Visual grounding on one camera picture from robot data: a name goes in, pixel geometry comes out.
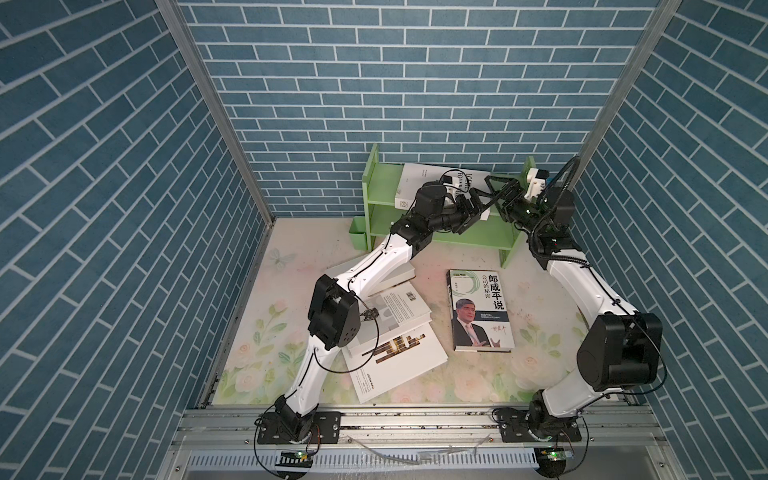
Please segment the white Loewe Foundation book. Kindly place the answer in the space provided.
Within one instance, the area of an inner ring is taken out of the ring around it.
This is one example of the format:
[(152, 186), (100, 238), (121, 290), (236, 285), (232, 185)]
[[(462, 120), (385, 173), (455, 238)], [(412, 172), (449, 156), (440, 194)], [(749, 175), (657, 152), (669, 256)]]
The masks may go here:
[[(440, 182), (441, 174), (449, 169), (453, 168), (416, 163), (405, 164), (403, 166), (400, 181), (395, 192), (395, 207), (399, 210), (407, 210), (410, 208), (412, 202), (415, 200), (417, 190), (427, 182)], [(470, 177), (471, 187), (482, 189), (486, 186), (485, 178), (490, 175), (489, 172), (478, 170), (463, 171)], [(452, 195), (458, 195), (461, 193), (453, 188), (448, 188), (447, 191)]]

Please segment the white-backed heritage culture book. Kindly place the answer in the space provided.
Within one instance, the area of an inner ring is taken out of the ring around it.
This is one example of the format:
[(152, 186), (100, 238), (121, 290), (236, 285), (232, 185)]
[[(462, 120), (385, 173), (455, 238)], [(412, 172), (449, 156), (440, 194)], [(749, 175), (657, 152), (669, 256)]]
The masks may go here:
[[(350, 268), (355, 266), (357, 263), (359, 263), (361, 260), (363, 260), (365, 257), (366, 257), (366, 254), (359, 255), (343, 263), (332, 266), (325, 271), (325, 274), (328, 275), (329, 277), (337, 278), (341, 273), (349, 270)], [(391, 287), (397, 286), (403, 282), (410, 281), (415, 276), (416, 276), (415, 267), (412, 265), (411, 262), (406, 262), (405, 264), (400, 265), (399, 267), (394, 269), (392, 272), (390, 272), (377, 285), (373, 287), (369, 287), (366, 290), (366, 294), (362, 295), (362, 299), (365, 301), (368, 301), (370, 298), (377, 295), (378, 293), (384, 290), (387, 290)]]

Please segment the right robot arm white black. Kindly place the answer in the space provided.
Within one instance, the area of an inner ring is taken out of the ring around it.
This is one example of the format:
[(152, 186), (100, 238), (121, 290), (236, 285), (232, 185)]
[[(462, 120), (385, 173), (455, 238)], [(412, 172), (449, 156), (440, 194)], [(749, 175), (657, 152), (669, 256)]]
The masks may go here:
[(487, 184), (502, 219), (527, 233), (530, 253), (571, 295), (588, 325), (575, 371), (538, 391), (528, 412), (512, 422), (547, 440), (575, 426), (585, 407), (610, 394), (634, 395), (656, 380), (662, 323), (622, 299), (591, 266), (570, 233), (573, 197), (567, 190), (549, 183), (527, 199), (516, 179), (493, 177)]

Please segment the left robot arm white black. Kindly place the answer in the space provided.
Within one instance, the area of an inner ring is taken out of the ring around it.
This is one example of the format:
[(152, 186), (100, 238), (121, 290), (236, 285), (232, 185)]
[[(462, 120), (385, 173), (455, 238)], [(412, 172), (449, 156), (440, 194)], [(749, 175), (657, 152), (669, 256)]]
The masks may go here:
[(482, 201), (488, 195), (473, 187), (462, 191), (440, 180), (429, 181), (417, 190), (413, 204), (382, 244), (338, 276), (318, 278), (308, 309), (309, 339), (302, 364), (287, 393), (274, 402), (283, 439), (300, 442), (310, 433), (336, 355), (357, 336), (363, 318), (378, 316), (371, 308), (360, 311), (371, 289), (424, 250), (436, 232), (461, 234), (474, 225), (492, 205)]

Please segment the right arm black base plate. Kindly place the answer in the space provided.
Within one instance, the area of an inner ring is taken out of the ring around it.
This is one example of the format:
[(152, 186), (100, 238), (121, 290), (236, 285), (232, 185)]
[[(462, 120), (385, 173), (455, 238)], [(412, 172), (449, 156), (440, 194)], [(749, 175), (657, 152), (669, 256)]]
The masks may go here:
[(554, 442), (576, 443), (582, 440), (576, 417), (553, 417), (546, 411), (519, 410), (509, 407), (492, 412), (504, 443)]

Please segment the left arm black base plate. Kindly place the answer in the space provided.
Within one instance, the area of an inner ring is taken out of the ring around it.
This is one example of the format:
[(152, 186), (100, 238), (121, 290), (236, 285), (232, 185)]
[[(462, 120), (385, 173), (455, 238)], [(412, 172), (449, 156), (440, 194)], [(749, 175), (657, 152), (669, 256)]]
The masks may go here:
[(257, 442), (261, 445), (337, 444), (340, 423), (339, 411), (311, 412), (303, 417), (288, 410), (282, 413), (265, 412), (261, 416)]

